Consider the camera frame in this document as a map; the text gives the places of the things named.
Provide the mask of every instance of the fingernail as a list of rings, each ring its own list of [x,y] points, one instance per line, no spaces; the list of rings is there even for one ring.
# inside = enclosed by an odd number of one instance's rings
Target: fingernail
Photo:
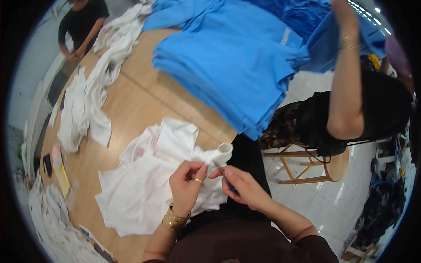
[[[232,171],[231,170],[225,170],[225,176],[226,177],[231,177],[232,176]]]
[[[200,172],[205,172],[207,169],[208,169],[208,166],[207,166],[207,165],[204,165],[204,166],[202,166],[202,167],[199,169],[199,171],[200,171]]]

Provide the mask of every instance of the stack of blue shirts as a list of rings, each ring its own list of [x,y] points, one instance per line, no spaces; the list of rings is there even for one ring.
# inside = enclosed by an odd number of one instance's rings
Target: stack of blue shirts
[[[157,0],[144,30],[178,27],[154,51],[155,68],[256,140],[285,98],[303,39],[274,15],[239,0]]]
[[[243,0],[284,21],[306,43],[331,10],[330,0]]]

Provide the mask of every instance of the purple clothing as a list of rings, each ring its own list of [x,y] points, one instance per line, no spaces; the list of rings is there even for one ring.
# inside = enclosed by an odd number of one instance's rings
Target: purple clothing
[[[408,71],[410,66],[405,53],[394,36],[386,37],[386,56],[397,74],[405,76],[411,74],[411,72]]]

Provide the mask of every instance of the table surface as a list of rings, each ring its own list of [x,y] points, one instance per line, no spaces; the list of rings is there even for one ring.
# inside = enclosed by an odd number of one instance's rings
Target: table surface
[[[70,220],[76,228],[87,227],[110,250],[119,263],[140,262],[149,236],[130,235],[120,238],[113,228],[106,228],[94,195],[101,192],[99,171],[117,169],[119,156],[128,143],[141,135],[146,127],[160,124],[163,117],[189,121],[200,128],[196,145],[204,150],[215,149],[221,143],[231,143],[237,132],[212,108],[197,100],[173,78],[152,68],[153,50],[158,42],[177,30],[161,29],[141,33],[139,45],[124,62],[116,82],[107,88],[108,97],[102,110],[112,122],[108,148],[85,136],[75,154],[65,157],[66,173],[75,194],[75,204],[69,210]],[[99,54],[90,51],[80,65],[85,66],[88,77],[96,65]],[[77,68],[67,81],[57,103],[72,82]],[[45,133],[42,155],[51,155],[54,143],[59,143],[61,111],[54,127]],[[41,158],[40,174],[45,185],[58,186],[53,172],[49,178]]]

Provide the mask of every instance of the blue fabric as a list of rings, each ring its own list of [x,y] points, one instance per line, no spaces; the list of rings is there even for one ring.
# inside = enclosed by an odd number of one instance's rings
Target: blue fabric
[[[360,55],[375,54],[379,58],[386,56],[385,36],[378,26],[362,16],[360,22]],[[335,15],[331,11],[317,27],[306,43],[310,54],[310,63],[299,70],[326,72],[335,68],[339,47],[339,28]]]
[[[154,67],[256,140],[307,63],[302,38],[274,15],[239,0],[157,0],[144,30],[183,27],[154,51]]]
[[[330,12],[329,0],[243,0],[284,21],[306,43],[310,35]]]

